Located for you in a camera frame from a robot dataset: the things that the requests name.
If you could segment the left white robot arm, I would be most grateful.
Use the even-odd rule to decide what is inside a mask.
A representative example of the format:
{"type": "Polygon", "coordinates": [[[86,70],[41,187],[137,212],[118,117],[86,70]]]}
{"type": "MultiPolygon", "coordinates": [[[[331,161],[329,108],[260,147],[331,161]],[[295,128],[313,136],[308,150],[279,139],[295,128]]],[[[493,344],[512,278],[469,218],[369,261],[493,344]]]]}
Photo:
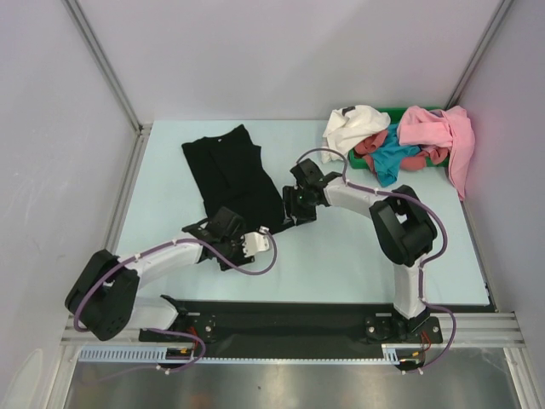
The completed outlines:
{"type": "Polygon", "coordinates": [[[185,226],[174,239],[131,256],[94,253],[65,300],[80,331],[108,341],[126,328],[156,327],[169,340],[183,338],[187,318],[172,302],[137,293],[167,274],[215,259],[222,271],[239,268],[269,251],[268,230],[247,232],[244,219],[226,207],[210,219],[185,226]]]}

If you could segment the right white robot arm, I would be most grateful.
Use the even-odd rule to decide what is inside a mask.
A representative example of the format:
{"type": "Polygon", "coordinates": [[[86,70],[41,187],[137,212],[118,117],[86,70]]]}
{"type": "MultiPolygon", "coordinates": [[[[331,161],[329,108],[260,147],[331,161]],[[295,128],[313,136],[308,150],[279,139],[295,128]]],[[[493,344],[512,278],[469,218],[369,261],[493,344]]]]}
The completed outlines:
{"type": "Polygon", "coordinates": [[[341,176],[283,187],[284,213],[296,226],[317,220],[317,208],[337,207],[371,219],[379,246],[394,268],[393,306],[399,316],[393,333],[412,342],[423,332],[420,318],[427,309],[423,301],[423,262],[438,236],[430,215],[422,208],[412,188],[395,192],[356,187],[341,176]]]}

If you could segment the black t shirt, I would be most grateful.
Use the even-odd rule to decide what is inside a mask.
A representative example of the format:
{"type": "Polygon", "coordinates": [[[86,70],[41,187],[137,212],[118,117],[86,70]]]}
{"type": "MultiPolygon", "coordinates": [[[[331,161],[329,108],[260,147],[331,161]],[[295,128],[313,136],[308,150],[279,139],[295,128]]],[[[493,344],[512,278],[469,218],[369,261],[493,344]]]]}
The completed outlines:
{"type": "Polygon", "coordinates": [[[225,207],[241,216],[249,231],[266,227],[275,234],[294,226],[263,168],[261,147],[253,143],[242,124],[225,135],[186,142],[181,148],[207,217],[225,207]]]}

